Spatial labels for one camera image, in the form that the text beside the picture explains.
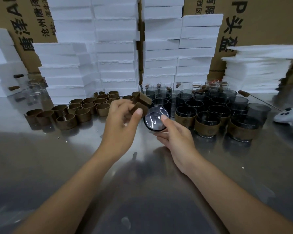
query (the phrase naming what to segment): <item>metal table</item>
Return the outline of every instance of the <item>metal table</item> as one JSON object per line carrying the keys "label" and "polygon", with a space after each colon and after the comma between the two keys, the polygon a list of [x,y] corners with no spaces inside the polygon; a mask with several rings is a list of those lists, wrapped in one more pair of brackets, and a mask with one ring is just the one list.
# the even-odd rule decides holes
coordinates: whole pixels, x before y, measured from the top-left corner
{"label": "metal table", "polygon": [[[249,97],[250,102],[260,102]],[[105,119],[69,131],[29,126],[26,111],[47,95],[0,98],[0,233],[9,233],[65,183],[100,144]],[[293,136],[270,112],[258,139],[193,134],[199,152],[254,197],[293,221]],[[129,151],[103,179],[78,233],[227,233],[169,151],[140,123]]]}

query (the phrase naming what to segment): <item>fingernail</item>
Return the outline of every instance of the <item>fingernail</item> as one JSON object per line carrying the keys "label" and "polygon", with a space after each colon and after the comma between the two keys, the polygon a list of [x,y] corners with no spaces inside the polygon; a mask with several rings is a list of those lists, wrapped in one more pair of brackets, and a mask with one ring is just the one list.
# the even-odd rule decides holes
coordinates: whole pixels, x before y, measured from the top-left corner
{"label": "fingernail", "polygon": [[142,116],[142,114],[143,114],[143,110],[142,110],[142,108],[138,108],[138,109],[136,110],[136,113],[137,113],[138,115]]}
{"label": "fingernail", "polygon": [[168,117],[166,115],[162,115],[160,118],[165,121]]}

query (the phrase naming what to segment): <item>left hand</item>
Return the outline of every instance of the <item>left hand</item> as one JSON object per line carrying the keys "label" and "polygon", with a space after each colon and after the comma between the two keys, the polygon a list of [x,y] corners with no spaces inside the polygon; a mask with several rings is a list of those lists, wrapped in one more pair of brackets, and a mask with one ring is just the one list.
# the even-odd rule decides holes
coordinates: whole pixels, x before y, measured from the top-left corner
{"label": "left hand", "polygon": [[128,125],[124,125],[124,119],[128,118],[129,111],[133,107],[132,101],[126,99],[115,100],[110,106],[103,138],[98,150],[116,160],[120,159],[133,144],[142,117],[142,109],[138,108],[131,116]]}

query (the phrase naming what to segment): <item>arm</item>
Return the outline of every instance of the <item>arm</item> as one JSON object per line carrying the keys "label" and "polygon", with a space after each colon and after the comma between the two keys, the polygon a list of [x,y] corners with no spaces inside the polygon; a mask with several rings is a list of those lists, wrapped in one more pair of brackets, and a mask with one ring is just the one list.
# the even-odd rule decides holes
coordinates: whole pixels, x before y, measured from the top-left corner
{"label": "arm", "polygon": [[191,132],[163,118],[168,134],[156,133],[178,168],[196,185],[232,234],[293,233],[293,223],[258,201],[204,159],[195,149]]}
{"label": "arm", "polygon": [[123,121],[133,107],[125,99],[111,103],[102,142],[93,157],[17,228],[15,234],[75,233],[104,175],[133,143],[142,109],[136,110],[127,127]]}

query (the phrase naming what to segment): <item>right hand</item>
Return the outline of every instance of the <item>right hand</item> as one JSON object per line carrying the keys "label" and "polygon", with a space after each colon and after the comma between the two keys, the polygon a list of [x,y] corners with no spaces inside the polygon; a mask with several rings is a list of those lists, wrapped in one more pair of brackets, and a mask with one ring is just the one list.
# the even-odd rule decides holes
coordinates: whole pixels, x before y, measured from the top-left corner
{"label": "right hand", "polygon": [[191,165],[200,156],[195,148],[190,130],[172,121],[165,115],[161,116],[166,129],[163,132],[156,132],[154,135],[171,152],[172,158],[179,170],[187,174]]}

